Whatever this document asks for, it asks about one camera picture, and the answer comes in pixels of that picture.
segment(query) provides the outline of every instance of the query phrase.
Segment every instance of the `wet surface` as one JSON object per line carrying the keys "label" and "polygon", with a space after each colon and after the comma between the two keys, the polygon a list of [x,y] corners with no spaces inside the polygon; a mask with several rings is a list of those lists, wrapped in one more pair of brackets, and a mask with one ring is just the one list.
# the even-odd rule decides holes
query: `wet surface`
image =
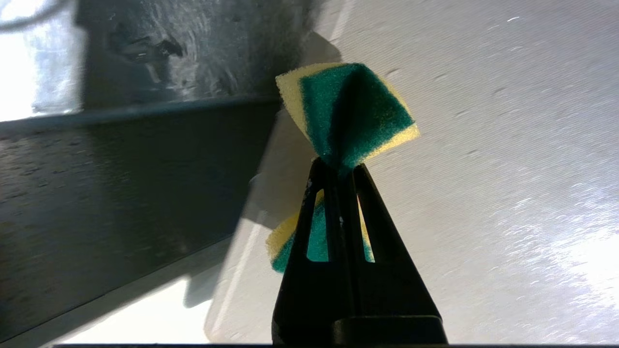
{"label": "wet surface", "polygon": [[0,132],[0,342],[230,236],[278,109]]}

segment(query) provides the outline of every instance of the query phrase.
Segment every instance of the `sponge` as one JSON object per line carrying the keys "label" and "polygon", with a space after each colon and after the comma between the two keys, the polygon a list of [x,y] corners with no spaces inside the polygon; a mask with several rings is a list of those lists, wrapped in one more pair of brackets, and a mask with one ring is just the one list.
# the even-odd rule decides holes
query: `sponge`
{"label": "sponge", "polygon": [[[397,92],[360,63],[322,63],[275,78],[284,105],[316,153],[344,176],[360,163],[416,138],[419,130]],[[360,212],[366,259],[372,260]],[[267,239],[273,268],[283,272],[298,216],[282,222]],[[317,197],[308,258],[327,261],[322,197]]]}

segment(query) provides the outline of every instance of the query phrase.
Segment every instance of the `dark metal panel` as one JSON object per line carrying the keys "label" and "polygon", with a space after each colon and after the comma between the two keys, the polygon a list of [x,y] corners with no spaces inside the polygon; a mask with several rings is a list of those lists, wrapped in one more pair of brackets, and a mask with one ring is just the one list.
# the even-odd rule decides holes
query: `dark metal panel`
{"label": "dark metal panel", "polygon": [[278,109],[0,133],[0,342],[231,235]]}

